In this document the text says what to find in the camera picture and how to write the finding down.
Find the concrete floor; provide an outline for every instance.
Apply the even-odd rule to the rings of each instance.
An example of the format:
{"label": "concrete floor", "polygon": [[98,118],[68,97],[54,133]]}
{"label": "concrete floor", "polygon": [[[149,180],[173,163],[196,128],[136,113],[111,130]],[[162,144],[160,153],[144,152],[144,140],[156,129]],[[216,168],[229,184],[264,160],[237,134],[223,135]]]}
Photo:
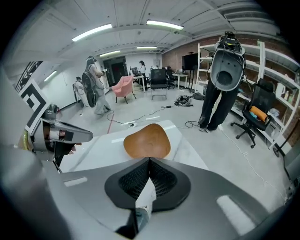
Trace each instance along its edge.
{"label": "concrete floor", "polygon": [[[290,186],[289,179],[285,173],[283,159],[277,158],[272,150],[268,149],[263,137],[257,135],[255,138],[256,146],[250,148],[251,140],[247,135],[243,135],[239,140],[235,136],[242,132],[237,126],[230,126],[230,123],[240,122],[240,118],[231,112],[228,114],[222,124],[224,132],[236,142],[242,152],[247,153],[249,163],[264,180],[262,180],[250,167],[244,155],[220,130],[211,133],[201,132],[198,128],[186,128],[185,122],[188,120],[198,121],[203,101],[192,100],[194,107],[177,107],[174,101],[179,95],[190,95],[187,90],[170,89],[168,99],[165,97],[154,97],[151,100],[150,91],[143,93],[141,90],[135,91],[136,98],[132,94],[127,97],[128,104],[123,98],[118,98],[115,103],[115,94],[108,92],[106,100],[110,103],[114,114],[108,117],[125,123],[137,119],[145,114],[151,114],[161,109],[161,106],[171,105],[172,108],[164,109],[151,116],[146,116],[137,120],[140,126],[153,123],[153,120],[171,120],[190,142],[203,159],[208,168],[236,186],[248,192],[256,198],[269,212],[284,204],[286,198],[286,189]],[[145,121],[146,118],[157,117],[153,120]],[[104,135],[117,132],[128,128],[127,125],[121,125],[107,120],[107,114],[98,116],[94,114],[94,109],[85,108],[79,111],[69,123],[85,128],[94,133],[94,135]]]}

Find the fluorescent light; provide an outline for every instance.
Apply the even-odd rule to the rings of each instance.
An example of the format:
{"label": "fluorescent light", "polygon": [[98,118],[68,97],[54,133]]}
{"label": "fluorescent light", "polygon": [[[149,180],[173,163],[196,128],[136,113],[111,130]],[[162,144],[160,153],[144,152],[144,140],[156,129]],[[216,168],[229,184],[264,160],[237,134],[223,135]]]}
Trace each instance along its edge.
{"label": "fluorescent light", "polygon": [[178,30],[183,29],[183,27],[175,25],[175,24],[171,24],[171,23],[167,23],[167,22],[151,21],[151,20],[147,21],[147,25],[165,26],[165,27],[169,27],[169,28],[175,28],[175,29],[178,29]]}
{"label": "fluorescent light", "polygon": [[72,41],[76,42],[78,40],[80,40],[81,38],[85,38],[86,36],[88,35],[91,35],[95,32],[99,32],[99,31],[102,31],[102,30],[105,30],[105,29],[108,29],[108,28],[112,28],[113,26],[111,24],[108,24],[108,25],[104,25],[104,26],[101,26],[101,27],[98,27],[98,28],[94,28],[92,30],[89,30],[83,34],[80,34],[79,36],[75,37],[72,39]]}
{"label": "fluorescent light", "polygon": [[155,49],[157,47],[137,47],[137,49],[144,49],[144,48],[152,48],[152,49]]}
{"label": "fluorescent light", "polygon": [[45,80],[44,82],[46,82],[50,77],[52,77],[54,74],[56,74],[57,71],[54,71],[53,73],[51,73]]}
{"label": "fluorescent light", "polygon": [[108,52],[108,53],[104,53],[104,54],[99,55],[99,57],[104,57],[106,55],[113,54],[113,53],[119,53],[119,52],[120,52],[120,50],[113,51],[113,52]]}

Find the brick wall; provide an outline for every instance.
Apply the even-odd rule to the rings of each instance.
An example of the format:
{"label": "brick wall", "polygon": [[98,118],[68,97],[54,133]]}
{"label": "brick wall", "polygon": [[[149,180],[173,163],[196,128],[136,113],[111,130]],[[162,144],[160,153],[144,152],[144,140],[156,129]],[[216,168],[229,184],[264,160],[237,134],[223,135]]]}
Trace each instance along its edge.
{"label": "brick wall", "polygon": [[[286,45],[282,42],[276,41],[274,39],[269,39],[266,37],[255,37],[255,36],[245,35],[245,34],[237,35],[237,38],[239,39],[239,41],[242,44],[249,44],[249,45],[257,45],[258,40],[262,41],[265,43],[266,48],[275,50],[275,51],[283,53],[291,58],[294,58],[288,45]],[[180,68],[182,68],[182,56],[188,55],[189,52],[198,53],[198,43],[200,43],[200,45],[210,45],[210,44],[215,44],[218,41],[218,39],[219,39],[219,36],[208,37],[205,39],[197,40],[192,43],[180,46],[171,51],[168,51],[162,55],[162,66],[163,67],[171,66],[172,69],[180,69]],[[203,50],[201,50],[201,53],[202,53],[203,57],[206,56],[206,54],[207,54],[207,52],[203,51]],[[259,58],[257,58],[257,57],[253,57],[253,56],[249,56],[249,55],[246,55],[245,57],[247,60],[254,61],[259,64]],[[293,72],[289,71],[285,67],[278,65],[274,62],[267,60],[266,66],[268,68],[274,69],[282,74],[287,74],[292,79],[294,79],[294,77],[295,77],[295,74]],[[207,64],[206,63],[202,64],[201,68],[207,69]],[[249,69],[245,69],[245,73],[249,80],[252,80],[254,82],[257,81],[258,72],[255,72],[255,71],[252,71]],[[200,77],[201,77],[201,79],[205,80],[207,78],[206,73],[201,72]],[[197,78],[197,72],[195,71],[194,83],[196,82],[196,78]],[[275,87],[277,86],[277,81],[275,81],[267,76],[265,77],[265,79],[267,81],[273,82]],[[246,92],[246,94],[248,94],[247,85],[243,84],[242,89]],[[280,118],[282,118],[284,115],[285,115],[286,119],[289,118],[289,116],[291,114],[290,109],[288,109],[280,101],[276,100],[273,107],[275,107],[276,109],[278,109],[280,111],[280,116],[279,116]],[[298,108],[291,124],[289,125],[287,130],[284,132],[285,138],[289,135],[289,133],[295,126],[297,120],[299,119],[299,117],[300,117],[300,110]],[[300,137],[300,126],[294,131],[293,135],[291,136],[291,138],[289,140],[290,145],[293,146],[296,143],[296,141],[299,139],[299,137]]]}

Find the ceiling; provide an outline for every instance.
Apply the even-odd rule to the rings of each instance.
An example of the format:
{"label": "ceiling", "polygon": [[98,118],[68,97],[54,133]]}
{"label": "ceiling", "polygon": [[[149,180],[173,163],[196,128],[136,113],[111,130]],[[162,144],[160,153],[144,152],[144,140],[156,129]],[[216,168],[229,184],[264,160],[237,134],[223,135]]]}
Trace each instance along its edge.
{"label": "ceiling", "polygon": [[[148,26],[147,20],[184,29]],[[109,23],[112,29],[72,41]],[[16,33],[4,65],[20,66],[36,60],[61,63],[115,50],[121,54],[163,53],[226,30],[273,37],[279,33],[270,17],[250,0],[46,0]],[[137,46],[158,49],[137,50]]]}

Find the black office chair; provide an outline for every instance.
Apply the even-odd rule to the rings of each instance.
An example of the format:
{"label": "black office chair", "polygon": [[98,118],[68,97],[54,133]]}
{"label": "black office chair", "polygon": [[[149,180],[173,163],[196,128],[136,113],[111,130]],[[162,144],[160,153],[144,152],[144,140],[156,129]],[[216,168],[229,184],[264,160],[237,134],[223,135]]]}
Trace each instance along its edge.
{"label": "black office chair", "polygon": [[[151,88],[151,96],[153,99],[154,96],[165,96],[167,99],[167,78],[165,68],[163,69],[152,69],[151,70],[151,80],[150,80],[150,88]],[[152,90],[155,89],[165,89],[165,94],[163,95],[153,95]]]}
{"label": "black office chair", "polygon": [[167,77],[168,77],[168,79],[167,79],[167,81],[168,81],[168,89],[170,89],[170,87],[175,88],[174,81],[176,80],[176,78],[173,76],[172,69],[167,69],[166,72],[167,72]]}
{"label": "black office chair", "polygon": [[[255,147],[254,138],[256,134],[251,131],[251,128],[255,131],[259,129],[261,131],[265,131],[267,126],[270,124],[272,117],[268,115],[268,111],[271,109],[274,100],[276,99],[275,93],[273,92],[273,84],[271,82],[267,82],[264,79],[260,79],[257,84],[254,84],[254,92],[252,94],[251,102],[246,102],[243,108],[243,116],[247,120],[245,124],[241,125],[238,123],[231,123],[230,125],[233,126],[234,124],[239,126],[240,128],[244,129],[240,135],[236,136],[236,139],[239,139],[245,133],[248,133],[250,136],[253,145],[251,148]],[[253,117],[250,113],[250,109],[252,106],[256,106],[258,109],[263,111],[267,114],[266,121],[258,120]]]}

